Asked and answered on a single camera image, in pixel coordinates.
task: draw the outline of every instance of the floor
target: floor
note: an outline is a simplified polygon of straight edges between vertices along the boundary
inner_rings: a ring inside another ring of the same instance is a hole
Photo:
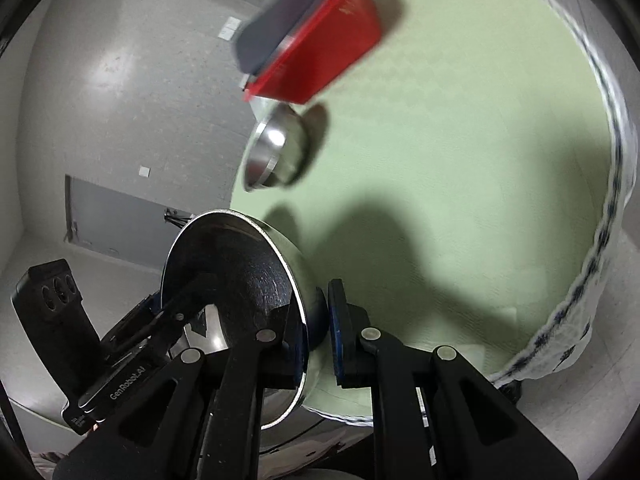
[[[254,119],[238,98],[241,74],[218,33],[229,16],[245,20],[264,1],[53,0],[31,57],[18,134],[30,234],[62,239],[64,211],[52,182],[67,173],[192,212],[228,204]],[[603,51],[639,123],[640,74],[612,28],[591,0],[557,1]],[[138,175],[140,165],[150,168],[149,178]],[[584,354],[567,370],[525,381],[518,405],[583,479],[640,402],[640,194],[628,205],[624,229]],[[280,452],[265,452],[263,478],[302,450],[311,462],[367,434],[325,421],[280,446],[285,435],[316,423],[302,412],[264,435],[263,449]]]

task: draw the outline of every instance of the stainless steel bowl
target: stainless steel bowl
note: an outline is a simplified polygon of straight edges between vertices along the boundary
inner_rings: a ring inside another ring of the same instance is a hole
[[[187,330],[186,337],[206,353],[231,348],[247,332],[264,328],[271,310],[289,304],[292,294],[296,298],[308,359],[296,391],[265,392],[262,428],[275,426],[303,402],[320,373],[323,354],[316,348],[326,335],[328,312],[316,281],[284,235],[229,209],[197,216],[180,231],[164,264],[161,303],[203,271],[217,279],[213,305],[205,309],[206,336]]]
[[[278,103],[254,128],[244,165],[244,188],[280,186],[291,182],[302,166],[308,136],[300,116]]]

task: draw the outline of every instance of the genrobotai logo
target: genrobotai logo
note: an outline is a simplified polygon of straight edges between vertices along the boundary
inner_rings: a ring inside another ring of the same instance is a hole
[[[133,383],[135,383],[145,372],[146,372],[145,367],[143,366],[139,367],[135,372],[131,374],[131,376],[126,381],[124,381],[120,386],[118,386],[118,389],[115,392],[113,392],[110,395],[111,399],[116,400],[119,396],[121,396],[124,392],[126,392],[127,388],[129,388]]]

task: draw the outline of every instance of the white sticker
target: white sticker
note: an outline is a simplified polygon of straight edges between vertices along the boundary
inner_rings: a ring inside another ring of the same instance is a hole
[[[242,79],[240,80],[240,84],[238,85],[242,90],[246,88],[246,84],[249,82],[250,77],[251,77],[251,74],[244,74],[242,76]]]
[[[238,30],[240,23],[242,23],[242,20],[238,20],[233,16],[229,16],[226,19],[225,24],[220,29],[220,32],[218,33],[218,37],[222,38],[222,40],[229,41],[236,33],[236,30]]]

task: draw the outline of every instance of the metal pot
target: metal pot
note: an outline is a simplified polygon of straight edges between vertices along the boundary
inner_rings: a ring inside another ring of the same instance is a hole
[[[218,278],[216,299],[205,309],[206,336],[192,325],[186,338],[204,352],[231,347],[247,332],[264,328],[270,310],[289,304],[292,294],[296,298],[308,358],[296,391],[265,392],[262,428],[275,426],[303,402],[318,380],[322,352],[317,347],[328,329],[322,293],[302,255],[283,234],[229,209],[203,213],[180,231],[164,264],[161,303],[203,271]]]
[[[300,172],[308,145],[302,118],[286,103],[275,105],[251,134],[243,170],[244,189],[292,182]]]

